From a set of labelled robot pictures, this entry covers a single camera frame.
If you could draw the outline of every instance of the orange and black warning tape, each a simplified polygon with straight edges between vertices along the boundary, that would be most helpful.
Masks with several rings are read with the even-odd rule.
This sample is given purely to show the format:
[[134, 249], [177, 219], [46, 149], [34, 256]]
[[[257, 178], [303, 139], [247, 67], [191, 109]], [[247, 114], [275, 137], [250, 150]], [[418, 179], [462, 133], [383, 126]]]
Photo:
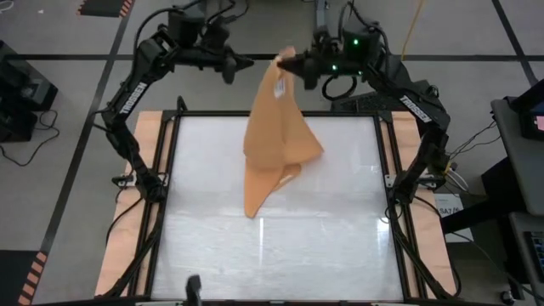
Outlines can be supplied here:
[[76, 14], [101, 17], [125, 17], [133, 0], [83, 0]]
[[38, 252], [31, 265], [31, 270], [26, 276], [26, 282], [19, 295], [19, 305], [30, 305], [34, 294], [36, 293], [37, 284], [42, 276], [43, 267], [47, 262], [48, 257], [43, 252]]

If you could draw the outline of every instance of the black clamp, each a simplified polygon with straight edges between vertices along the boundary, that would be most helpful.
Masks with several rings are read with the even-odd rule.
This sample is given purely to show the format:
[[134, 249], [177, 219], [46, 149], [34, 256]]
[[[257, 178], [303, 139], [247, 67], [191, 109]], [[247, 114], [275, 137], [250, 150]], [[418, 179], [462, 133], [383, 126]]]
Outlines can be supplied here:
[[187, 279], [187, 285], [185, 286], [187, 306], [202, 306], [201, 288], [201, 277], [199, 275], [192, 275]]

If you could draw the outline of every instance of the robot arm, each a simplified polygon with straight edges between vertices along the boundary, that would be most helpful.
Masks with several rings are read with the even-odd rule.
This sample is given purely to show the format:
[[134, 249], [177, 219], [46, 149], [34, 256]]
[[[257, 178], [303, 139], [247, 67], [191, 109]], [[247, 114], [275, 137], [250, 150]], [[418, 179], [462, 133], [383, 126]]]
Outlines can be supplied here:
[[321, 76], [360, 77], [380, 94], [396, 98], [425, 127], [427, 131], [412, 164], [398, 173], [393, 198], [410, 203], [425, 169], [443, 176], [449, 158], [445, 154], [448, 136], [445, 131], [450, 117], [433, 93], [420, 93], [399, 58], [388, 54], [380, 43], [381, 29], [375, 21], [359, 20], [341, 30], [341, 38], [329, 37], [324, 30], [314, 34], [310, 50], [284, 59], [278, 66], [301, 77], [306, 89], [314, 89]]
[[138, 46], [130, 75], [107, 107], [99, 111], [107, 139], [117, 154], [133, 167], [136, 187], [147, 201], [163, 200], [165, 190], [156, 173], [145, 165], [139, 154], [138, 141], [126, 125], [127, 118], [147, 89], [174, 71], [175, 65], [192, 65], [201, 70], [213, 68], [222, 73], [228, 84], [234, 81], [237, 71], [253, 65], [251, 60], [235, 54], [224, 44], [229, 33], [221, 18], [207, 25], [206, 33], [197, 42], [204, 25], [203, 17], [188, 15], [181, 8], [169, 10], [168, 26], [159, 25], [158, 31]]

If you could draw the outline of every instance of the concrete floor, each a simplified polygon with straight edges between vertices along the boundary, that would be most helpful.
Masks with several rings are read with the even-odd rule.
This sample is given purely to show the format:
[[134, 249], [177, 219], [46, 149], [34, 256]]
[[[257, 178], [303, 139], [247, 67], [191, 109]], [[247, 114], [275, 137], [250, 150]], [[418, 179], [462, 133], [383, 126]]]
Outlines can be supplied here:
[[[313, 4], [298, 0], [249, 1], [247, 15], [230, 27], [229, 42], [237, 52], [272, 54], [286, 45], [294, 45], [299, 51], [308, 46], [314, 22]], [[89, 109], [98, 106], [98, 102], [103, 106], [113, 96], [130, 66], [128, 61], [107, 61], [121, 20], [77, 16], [75, 12], [81, 2], [15, 0], [13, 9], [0, 14], [0, 39], [19, 54], [37, 54], [38, 59], [42, 58], [31, 64], [59, 88], [53, 109], [59, 112], [57, 127], [61, 135], [45, 145], [28, 167], [19, 168], [0, 159], [0, 172], [9, 173], [9, 178], [3, 176], [0, 181], [3, 228], [0, 249], [39, 250], [55, 207], [65, 205], [64, 211], [57, 210], [62, 219], [34, 303], [93, 296], [104, 256], [105, 232], [115, 208], [116, 188], [110, 178], [118, 175], [125, 165], [99, 130], [93, 129], [88, 141], [78, 145]], [[134, 33], [147, 14], [183, 2], [136, 0], [117, 52], [132, 53]], [[336, 27], [343, 0], [329, 2], [329, 22]], [[356, 3], [361, 13], [381, 21], [393, 53], [399, 54], [417, 0], [356, 0]], [[523, 52], [543, 55], [544, 2], [501, 0], [500, 4]], [[243, 5], [236, 10], [242, 11]], [[150, 35], [159, 22], [165, 21], [162, 16], [150, 22], [142, 37]], [[439, 87], [440, 99], [452, 119], [448, 132], [450, 150], [489, 124], [493, 99], [521, 94], [530, 85], [527, 71], [520, 64], [520, 54], [514, 51], [491, 0], [427, 1], [407, 53], [444, 55], [438, 61], [415, 57], [406, 66], [413, 80], [428, 79]], [[44, 54], [70, 55], [69, 60], [46, 60]], [[102, 56], [88, 60], [78, 57], [79, 54]], [[475, 54], [503, 56], [459, 57]], [[112, 65], [110, 72], [105, 71], [108, 65]], [[175, 73], [150, 88], [136, 111], [172, 109], [179, 94], [192, 110], [248, 110], [267, 65], [266, 61], [256, 63], [238, 74], [232, 86], [224, 85], [221, 76], [213, 72], [178, 67]], [[544, 77], [544, 62], [531, 61], [530, 69], [536, 77]], [[97, 87], [100, 80], [105, 88]], [[337, 91], [347, 86], [342, 81], [334, 84]], [[367, 90], [367, 86], [358, 88], [359, 92]], [[304, 92], [301, 82], [297, 84], [297, 102], [303, 110], [329, 107], [319, 91]], [[136, 116], [130, 119], [131, 127], [135, 119]], [[493, 139], [497, 133], [489, 131], [478, 141]], [[25, 160], [47, 137], [48, 132], [36, 131], [30, 143], [6, 144], [5, 148], [11, 156]], [[456, 159], [458, 172], [474, 193], [480, 193], [479, 175], [505, 155], [500, 141], [479, 146]], [[66, 176], [69, 172], [75, 174], [74, 179]], [[476, 253], [473, 258], [457, 258], [456, 254], [463, 250], [451, 255], [462, 276], [462, 296], [474, 302], [499, 303], [498, 292], [507, 287], [506, 282]]]

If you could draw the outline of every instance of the orange cloth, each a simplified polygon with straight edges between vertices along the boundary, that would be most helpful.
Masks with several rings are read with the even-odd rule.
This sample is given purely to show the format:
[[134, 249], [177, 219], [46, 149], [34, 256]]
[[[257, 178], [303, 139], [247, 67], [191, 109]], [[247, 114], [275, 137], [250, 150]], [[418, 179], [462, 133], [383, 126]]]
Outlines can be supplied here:
[[293, 74], [277, 67], [281, 57], [294, 55], [294, 48], [286, 48], [272, 61], [247, 123], [244, 208], [249, 218], [255, 217], [270, 192], [300, 174], [301, 163], [323, 153], [295, 102]]

